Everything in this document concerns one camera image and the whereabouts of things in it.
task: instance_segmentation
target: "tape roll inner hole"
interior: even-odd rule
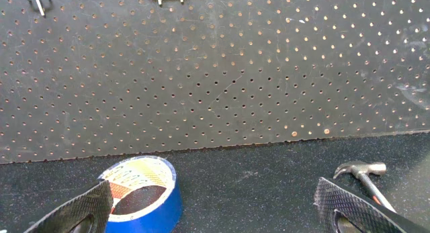
[[[171,169],[155,158],[131,160],[105,179],[110,181],[112,215],[145,214],[161,205],[174,188]]]

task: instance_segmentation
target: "hammer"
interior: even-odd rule
[[[381,191],[372,183],[369,174],[383,175],[387,171],[387,167],[383,162],[365,163],[361,161],[347,162],[339,166],[335,171],[334,179],[342,173],[352,173],[356,179],[359,179],[373,194],[376,203],[380,203],[392,212],[396,212],[388,200],[382,195]]]

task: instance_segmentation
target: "hammer handle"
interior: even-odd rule
[[[396,213],[394,208],[391,206],[390,202],[382,195],[381,191],[373,184],[372,180],[370,180],[369,176],[364,173],[360,173],[358,175],[358,179],[369,189],[369,191],[373,194],[373,196],[378,199],[382,206]]]

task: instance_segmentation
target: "speckled countertop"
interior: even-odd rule
[[[176,232],[320,232],[313,204],[319,177],[343,162],[382,161],[371,177],[397,212],[430,226],[430,135],[311,140],[158,153],[176,168],[183,215]],[[0,165],[0,230],[22,232],[127,156]],[[359,181],[339,182],[366,193]]]

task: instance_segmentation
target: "blue tape roll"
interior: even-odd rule
[[[182,214],[182,200],[176,171],[169,161],[157,156],[137,156],[115,164],[99,178],[110,181],[114,206],[120,198],[141,188],[142,185],[166,188],[158,200],[144,209],[126,215],[111,214],[106,225],[106,233],[167,233],[178,223]]]

